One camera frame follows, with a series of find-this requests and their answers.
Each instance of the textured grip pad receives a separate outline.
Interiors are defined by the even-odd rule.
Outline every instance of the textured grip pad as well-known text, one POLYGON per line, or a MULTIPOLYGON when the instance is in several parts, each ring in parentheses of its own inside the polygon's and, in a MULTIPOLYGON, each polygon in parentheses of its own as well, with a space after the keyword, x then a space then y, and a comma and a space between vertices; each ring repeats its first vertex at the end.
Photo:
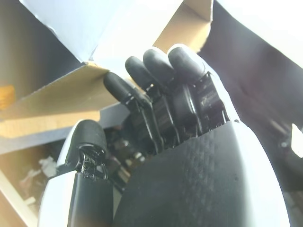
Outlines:
POLYGON ((253 132, 236 122, 189 139, 138 168, 114 219, 115 227, 285 223, 287 212, 270 162, 253 132))

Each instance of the robotic hand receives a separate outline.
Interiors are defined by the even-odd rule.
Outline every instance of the robotic hand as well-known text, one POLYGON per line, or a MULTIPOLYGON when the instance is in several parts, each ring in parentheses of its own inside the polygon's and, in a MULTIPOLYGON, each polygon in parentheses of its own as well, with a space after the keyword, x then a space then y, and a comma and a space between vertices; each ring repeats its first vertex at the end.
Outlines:
POLYGON ((105 136, 80 121, 46 187, 39 226, 289 226, 268 157, 198 55, 180 45, 168 55, 150 49, 125 66, 145 93, 114 73, 104 83, 131 112, 132 142, 152 158, 132 173, 113 220, 105 136))

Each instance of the textured palm surface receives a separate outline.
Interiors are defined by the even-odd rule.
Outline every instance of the textured palm surface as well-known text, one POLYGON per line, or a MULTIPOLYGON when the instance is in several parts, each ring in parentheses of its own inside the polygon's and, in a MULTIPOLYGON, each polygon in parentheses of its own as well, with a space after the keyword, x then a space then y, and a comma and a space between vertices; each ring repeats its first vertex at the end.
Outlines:
POLYGON ((233 124, 189 139, 138 168, 114 226, 243 226, 243 177, 233 124))

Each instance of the cardboard box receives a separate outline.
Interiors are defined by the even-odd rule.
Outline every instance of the cardboard box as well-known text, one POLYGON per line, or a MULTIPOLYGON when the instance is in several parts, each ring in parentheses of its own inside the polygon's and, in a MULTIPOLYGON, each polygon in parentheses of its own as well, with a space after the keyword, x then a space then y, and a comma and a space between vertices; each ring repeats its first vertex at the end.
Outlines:
POLYGON ((21 2, 86 63, 0 112, 1 119, 97 111, 115 103, 103 85, 103 76, 111 70, 129 78, 125 60, 131 55, 142 57, 153 44, 167 51, 175 43, 184 43, 198 51, 210 31, 213 3, 116 0, 105 7, 112 16, 99 24, 100 14, 107 12, 102 9, 103 1, 88 5, 71 0, 21 2))

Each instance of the open cardboard box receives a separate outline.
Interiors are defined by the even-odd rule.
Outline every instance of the open cardboard box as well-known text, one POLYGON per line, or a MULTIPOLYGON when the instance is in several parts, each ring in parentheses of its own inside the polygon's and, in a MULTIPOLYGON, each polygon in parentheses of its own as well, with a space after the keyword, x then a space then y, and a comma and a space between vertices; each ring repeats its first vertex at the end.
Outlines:
MULTIPOLYGON (((60 19, 58 20, 58 17, 54 18, 54 15, 49 14, 44 16, 43 10, 45 9, 39 7, 42 3, 39 2, 22 1, 36 18, 53 30, 57 38, 76 58, 85 63, 0 112, 0 119, 4 119, 6 124, 16 122, 16 119, 19 123, 22 122, 20 123, 23 126, 22 135, 34 133, 33 129, 27 131, 27 127, 33 127, 33 122, 39 124, 39 127, 36 127, 39 131, 53 130, 56 125, 49 127, 49 124, 45 124, 43 121, 49 121, 53 116, 58 118, 60 115, 68 119, 69 114, 75 113, 83 113, 77 117, 86 118, 85 113, 89 112, 90 115, 92 112, 99 113, 100 109, 116 103, 117 101, 103 85, 103 77, 109 70, 129 79, 124 70, 124 61, 131 55, 142 57, 144 51, 152 45, 166 52, 173 44, 183 43, 197 52, 207 39, 212 21, 212 0, 185 0, 184 2, 179 1, 179 3, 168 0, 159 3, 165 4, 163 7, 153 3, 148 6, 149 8, 146 8, 146 5, 140 5, 139 1, 135 1, 141 7, 139 9, 142 10, 138 15, 143 18, 127 19, 127 22, 132 22, 132 24, 128 24, 126 27, 125 18, 138 9, 128 7, 121 11, 120 7, 118 10, 119 20, 109 21, 111 29, 108 29, 109 26, 105 28, 107 31, 105 37, 102 35, 98 37, 99 43, 97 46, 90 46, 92 48, 90 53, 93 54, 89 55, 89 48, 84 48, 80 39, 71 41, 72 32, 71 34, 61 33, 64 31, 62 27, 60 29, 54 27, 58 25, 60 19), (121 27, 113 28, 113 26, 120 24, 121 27), (85 49, 84 52, 78 48, 77 41, 79 46, 85 49)), ((96 116, 88 116, 88 118, 94 119, 96 116)), ((70 126, 76 122, 76 119, 65 122, 58 124, 58 127, 70 126)), ((14 137, 13 131, 20 130, 18 128, 10 129, 10 132, 7 132, 7 137, 14 137)), ((5 131, 0 132, 2 136, 6 136, 5 134, 5 131)))

